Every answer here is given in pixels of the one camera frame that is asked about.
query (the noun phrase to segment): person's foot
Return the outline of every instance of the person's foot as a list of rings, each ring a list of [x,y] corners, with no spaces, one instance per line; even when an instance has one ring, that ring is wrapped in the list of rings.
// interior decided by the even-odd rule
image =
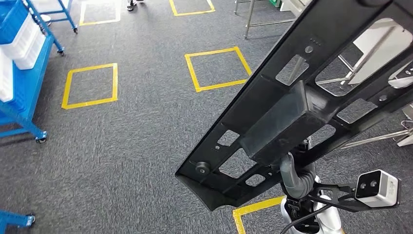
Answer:
[[[126,9],[127,9],[128,11],[133,11],[133,10],[135,9],[135,6],[136,6],[136,2],[133,2],[133,0],[131,0],[131,1],[129,2],[129,4],[126,5]]]

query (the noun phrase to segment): gray carpet floor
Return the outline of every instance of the gray carpet floor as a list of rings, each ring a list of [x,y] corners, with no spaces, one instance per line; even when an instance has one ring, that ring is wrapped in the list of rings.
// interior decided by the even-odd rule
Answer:
[[[178,13],[209,10],[203,0],[174,2]],[[288,24],[252,28],[244,40],[248,4],[240,4],[236,16],[233,1],[212,2],[213,13],[176,17],[167,0],[147,0],[131,13],[123,0],[119,22],[80,26],[77,36],[67,21],[52,24],[66,56],[51,55],[33,119],[48,131],[48,141],[38,145],[30,135],[0,139],[0,209],[34,211],[37,222],[32,229],[7,233],[237,233],[233,207],[209,212],[173,174],[242,85],[195,92],[184,54],[238,46],[254,69]],[[80,8],[81,1],[74,0],[75,22]],[[116,16],[109,3],[88,6],[86,14],[85,22]],[[253,22],[292,17],[260,1]],[[233,55],[194,58],[200,85],[247,78]],[[118,64],[118,101],[61,108],[70,70],[108,63]],[[69,104],[109,98],[112,76],[111,69],[74,75]],[[402,130],[404,119],[398,112],[359,138]],[[317,134],[322,138],[328,132]],[[244,166],[239,160],[232,170]],[[336,150],[318,162],[325,182],[355,182],[360,173],[377,168],[403,180],[402,204],[393,210],[341,212],[345,232],[413,233],[413,146],[399,148],[384,140]],[[281,195],[276,186],[249,204]],[[284,227],[277,206],[242,219],[247,234],[274,234]]]

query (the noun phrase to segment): cart wheel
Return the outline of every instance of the cart wheel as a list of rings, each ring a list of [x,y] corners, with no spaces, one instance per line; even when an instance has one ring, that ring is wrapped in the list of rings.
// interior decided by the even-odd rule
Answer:
[[[36,215],[35,215],[35,213],[29,213],[29,214],[26,214],[26,216],[33,216],[33,221],[32,221],[32,224],[29,226],[29,228],[33,227],[33,225],[34,225],[35,222],[36,222]]]
[[[38,143],[38,144],[43,144],[45,142],[46,142],[46,138],[40,138],[40,139],[36,140],[36,143]]]

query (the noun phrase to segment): black bracket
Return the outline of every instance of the black bracket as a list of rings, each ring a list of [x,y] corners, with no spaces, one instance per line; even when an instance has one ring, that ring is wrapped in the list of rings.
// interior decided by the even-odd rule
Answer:
[[[392,18],[413,32],[412,0],[372,2],[311,1],[192,150],[175,176],[210,210],[223,205],[238,207],[280,183],[281,157],[326,124],[336,129],[334,135],[294,155],[298,171],[413,102],[413,85],[395,89],[388,84],[393,73],[413,60],[412,45],[344,96],[334,96],[315,82],[316,76],[377,20]],[[301,56],[308,68],[290,85],[276,80],[295,55]],[[382,95],[386,100],[379,100]],[[377,108],[353,123],[337,116],[360,98]],[[227,130],[240,136],[229,146],[218,144]],[[219,167],[240,148],[256,164],[239,178],[220,172]],[[247,185],[257,174],[265,180],[255,187]]]
[[[397,189],[397,202],[393,206],[388,207],[377,207],[372,208],[366,204],[355,199],[356,194],[356,185],[355,184],[314,184],[314,190],[306,197],[309,200],[320,202],[326,205],[331,205],[342,210],[350,212],[359,212],[359,211],[370,211],[370,210],[382,210],[382,209],[391,209],[396,208],[400,205],[400,189],[401,189],[401,180],[399,180],[399,186]],[[331,191],[333,192],[331,200],[327,200],[319,197],[320,191]],[[339,196],[339,192],[346,193],[343,196]]]

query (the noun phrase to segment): floor marking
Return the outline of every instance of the floor marking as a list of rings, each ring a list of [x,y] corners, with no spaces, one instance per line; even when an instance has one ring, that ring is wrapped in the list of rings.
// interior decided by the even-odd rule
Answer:
[[[222,50],[213,50],[213,51],[206,51],[206,52],[199,52],[199,53],[192,53],[192,54],[186,54],[185,55],[185,60],[187,61],[189,73],[191,75],[192,82],[195,87],[196,92],[200,91],[205,91],[205,90],[211,90],[211,89],[217,89],[217,88],[222,88],[222,87],[227,87],[231,85],[236,85],[236,84],[243,84],[247,81],[247,79],[242,79],[242,80],[237,80],[237,81],[231,81],[231,82],[226,82],[226,83],[221,83],[221,84],[214,84],[214,85],[209,85],[209,86],[204,86],[200,87],[198,79],[196,77],[192,62],[191,62],[191,57],[194,56],[203,56],[203,55],[214,55],[214,54],[219,54],[219,53],[226,53],[226,52],[232,52],[234,51],[237,56],[239,57],[241,63],[244,66],[245,71],[247,72],[248,75],[251,75],[251,69],[248,66],[248,63],[246,62],[244,56],[241,53],[241,50],[238,48],[238,46],[228,48],[228,49],[222,49]]]
[[[86,102],[68,104],[70,86],[72,84],[73,73],[96,70],[96,69],[107,68],[107,67],[112,67],[113,68],[112,97],[99,99],[99,100],[94,100],[94,101],[86,101]],[[78,108],[78,107],[85,107],[85,106],[92,106],[92,105],[107,103],[107,102],[111,102],[111,101],[117,101],[117,63],[109,63],[109,64],[92,66],[92,67],[83,67],[83,68],[73,69],[73,70],[70,70],[68,72],[67,79],[66,79],[65,90],[64,90],[64,94],[63,94],[63,101],[62,101],[62,108],[63,109],[68,110],[68,109],[73,109],[73,108]]]
[[[235,209],[232,211],[232,216],[234,217],[235,221],[235,226],[237,227],[238,234],[246,234],[245,233],[245,228],[243,224],[243,220],[241,219],[241,216],[246,215],[248,213],[252,213],[255,211],[259,211],[265,208],[269,208],[272,206],[280,205],[282,199],[284,199],[285,196],[279,196],[275,198],[271,198],[265,201],[260,201],[248,206],[244,206],[238,209]]]
[[[203,14],[203,13],[211,13],[215,11],[214,5],[212,5],[211,0],[206,0],[208,2],[209,7],[211,8],[210,10],[207,11],[196,11],[196,12],[187,12],[187,13],[178,13],[176,11],[175,3],[173,0],[169,0],[170,7],[172,9],[173,15],[174,16],[189,16],[189,15],[197,15],[197,14]]]
[[[104,21],[96,21],[96,22],[84,22],[85,21],[85,12],[86,12],[86,6],[90,4],[102,4],[102,3],[115,3],[115,11],[116,11],[116,18],[115,19],[110,19],[110,20],[104,20]],[[82,6],[80,8],[80,21],[79,21],[79,26],[85,26],[85,25],[95,25],[95,24],[102,24],[102,23],[113,23],[113,22],[119,22],[120,21],[120,1],[110,1],[110,0],[90,0],[90,1],[83,1]]]

